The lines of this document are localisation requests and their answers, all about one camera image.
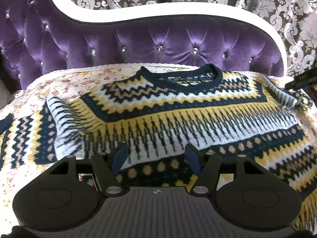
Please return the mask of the yellow navy patterned knit sweater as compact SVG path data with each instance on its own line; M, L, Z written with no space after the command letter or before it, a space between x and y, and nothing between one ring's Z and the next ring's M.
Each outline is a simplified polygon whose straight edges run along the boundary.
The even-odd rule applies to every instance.
M300 125L310 112L316 107L303 91L266 76L212 64L167 73L141 67L71 102L49 95L39 111L10 123L1 132L1 176L124 143L119 184L190 189L198 179L184 155L191 143L204 154L245 154L265 167L301 197L295 229L316 232L316 143Z

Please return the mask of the purple tufted chaise backrest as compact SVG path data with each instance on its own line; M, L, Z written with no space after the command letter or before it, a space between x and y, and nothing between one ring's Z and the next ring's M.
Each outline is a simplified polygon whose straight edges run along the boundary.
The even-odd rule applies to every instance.
M56 70L174 63L282 77L284 43L259 16L222 4L88 10L70 0L1 0L1 80L10 92Z

